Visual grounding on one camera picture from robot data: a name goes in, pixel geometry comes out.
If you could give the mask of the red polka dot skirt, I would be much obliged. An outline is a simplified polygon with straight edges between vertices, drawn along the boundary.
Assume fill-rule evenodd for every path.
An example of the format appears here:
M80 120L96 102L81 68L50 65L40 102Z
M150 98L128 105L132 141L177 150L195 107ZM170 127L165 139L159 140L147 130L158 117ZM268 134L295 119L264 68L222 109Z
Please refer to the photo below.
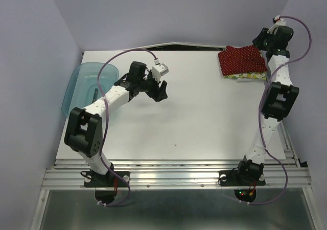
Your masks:
M218 60L223 76L257 75L267 71L265 59L254 45L241 48L228 45L224 51L218 53Z

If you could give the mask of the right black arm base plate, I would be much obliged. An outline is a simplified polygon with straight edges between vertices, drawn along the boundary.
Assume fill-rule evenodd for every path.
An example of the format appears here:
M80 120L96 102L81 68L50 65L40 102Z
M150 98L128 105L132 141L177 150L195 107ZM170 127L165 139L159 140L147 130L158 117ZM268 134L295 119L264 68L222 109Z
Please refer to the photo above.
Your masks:
M265 180L256 180L247 176L241 176L237 170L219 171L218 184L223 187L236 186L265 186Z

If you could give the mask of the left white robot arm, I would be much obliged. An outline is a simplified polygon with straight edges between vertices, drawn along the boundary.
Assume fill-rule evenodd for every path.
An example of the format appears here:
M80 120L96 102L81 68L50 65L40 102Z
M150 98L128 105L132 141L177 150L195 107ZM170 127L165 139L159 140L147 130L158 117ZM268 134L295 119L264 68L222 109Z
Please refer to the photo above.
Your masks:
M168 72L168 67L158 61L150 70L144 63L134 61L129 72L115 82L103 97L84 108L71 110L64 143L90 166L90 173L84 173L84 177L96 180L102 186L113 182L114 166L102 151L110 115L139 93L146 93L156 102L167 99L167 82L161 78Z

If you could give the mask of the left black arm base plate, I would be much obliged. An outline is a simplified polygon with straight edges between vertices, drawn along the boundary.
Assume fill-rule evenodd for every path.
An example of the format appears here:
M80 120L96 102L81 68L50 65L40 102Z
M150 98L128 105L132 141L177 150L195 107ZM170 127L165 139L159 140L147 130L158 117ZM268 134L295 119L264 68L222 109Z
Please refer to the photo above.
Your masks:
M80 175L84 178L85 188L127 188L127 184L122 182L112 173L108 172L106 175L100 175L92 170L81 171Z

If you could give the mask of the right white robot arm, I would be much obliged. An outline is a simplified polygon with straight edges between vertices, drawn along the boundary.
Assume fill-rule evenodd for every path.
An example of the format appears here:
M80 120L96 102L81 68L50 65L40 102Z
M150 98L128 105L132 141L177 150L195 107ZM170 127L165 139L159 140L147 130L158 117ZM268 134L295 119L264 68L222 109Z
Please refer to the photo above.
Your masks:
M271 137L289 114L299 94L299 88L290 80L288 69L290 53L287 46L292 37L293 29L277 26L262 29L253 40L254 46L266 52L270 77L259 104L259 130L235 171L235 178L241 185L251 185L263 178L265 155Z

